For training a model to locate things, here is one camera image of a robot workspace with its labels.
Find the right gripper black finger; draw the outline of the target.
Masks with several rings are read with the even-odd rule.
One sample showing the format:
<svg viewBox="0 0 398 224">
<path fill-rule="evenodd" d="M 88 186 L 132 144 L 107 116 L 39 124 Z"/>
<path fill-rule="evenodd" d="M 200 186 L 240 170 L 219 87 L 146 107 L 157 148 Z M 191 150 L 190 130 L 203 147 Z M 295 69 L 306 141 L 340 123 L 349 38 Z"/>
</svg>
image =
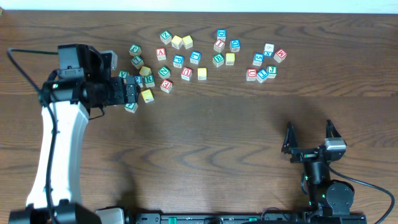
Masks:
<svg viewBox="0 0 398 224">
<path fill-rule="evenodd" d="M 282 145 L 281 152 L 284 154 L 292 154 L 294 151 L 298 150 L 298 142 L 296 138 L 296 132 L 292 122 L 287 123 L 287 132 L 285 135 L 284 143 Z"/>
<path fill-rule="evenodd" d="M 341 138 L 341 135 L 335 128 L 332 120 L 328 119 L 326 121 L 326 138 Z"/>
</svg>

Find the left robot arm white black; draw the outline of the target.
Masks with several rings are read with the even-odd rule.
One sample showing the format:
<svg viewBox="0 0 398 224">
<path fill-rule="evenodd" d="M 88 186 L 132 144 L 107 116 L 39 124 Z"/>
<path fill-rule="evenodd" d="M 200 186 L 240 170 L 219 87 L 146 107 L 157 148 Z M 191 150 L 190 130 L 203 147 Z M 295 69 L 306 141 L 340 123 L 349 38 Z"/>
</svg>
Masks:
<svg viewBox="0 0 398 224">
<path fill-rule="evenodd" d="M 34 185 L 9 223 L 133 223 L 123 207 L 92 212 L 81 202 L 80 164 L 90 109 L 135 105 L 141 92 L 132 76 L 64 75 L 54 70 L 40 91 L 43 140 Z"/>
</svg>

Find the red letter I block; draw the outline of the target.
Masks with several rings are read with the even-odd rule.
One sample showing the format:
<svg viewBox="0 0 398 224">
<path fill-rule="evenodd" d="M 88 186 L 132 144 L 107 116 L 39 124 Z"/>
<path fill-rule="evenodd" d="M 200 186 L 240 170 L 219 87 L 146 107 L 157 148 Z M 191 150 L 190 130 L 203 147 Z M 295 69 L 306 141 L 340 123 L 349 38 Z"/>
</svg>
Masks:
<svg viewBox="0 0 398 224">
<path fill-rule="evenodd" d="M 213 50 L 218 53 L 221 53 L 224 50 L 225 45 L 226 45 L 225 41 L 218 39 L 213 45 Z"/>
</svg>

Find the red letter A block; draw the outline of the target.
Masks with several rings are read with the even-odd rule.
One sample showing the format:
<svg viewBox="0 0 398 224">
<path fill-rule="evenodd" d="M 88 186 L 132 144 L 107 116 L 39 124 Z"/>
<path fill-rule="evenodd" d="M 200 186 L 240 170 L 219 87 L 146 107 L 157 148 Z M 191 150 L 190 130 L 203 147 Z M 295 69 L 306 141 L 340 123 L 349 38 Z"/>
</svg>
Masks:
<svg viewBox="0 0 398 224">
<path fill-rule="evenodd" d="M 156 56 L 159 61 L 166 60 L 167 55 L 164 47 L 156 49 Z"/>
</svg>

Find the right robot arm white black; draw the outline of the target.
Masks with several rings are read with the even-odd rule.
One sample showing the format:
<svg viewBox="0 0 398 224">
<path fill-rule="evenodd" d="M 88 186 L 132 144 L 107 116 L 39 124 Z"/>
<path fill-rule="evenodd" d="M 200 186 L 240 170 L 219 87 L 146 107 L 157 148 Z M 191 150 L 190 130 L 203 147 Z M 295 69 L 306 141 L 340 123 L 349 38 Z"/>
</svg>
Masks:
<svg viewBox="0 0 398 224">
<path fill-rule="evenodd" d="M 348 216 L 354 199 L 351 184 L 330 177 L 330 163 L 340 160 L 346 152 L 346 142 L 326 121 L 324 142 L 311 149 L 299 148 L 293 123 L 287 123 L 287 133 L 281 151 L 290 154 L 291 163 L 302 163 L 303 180 L 307 183 L 310 207 L 323 217 Z"/>
</svg>

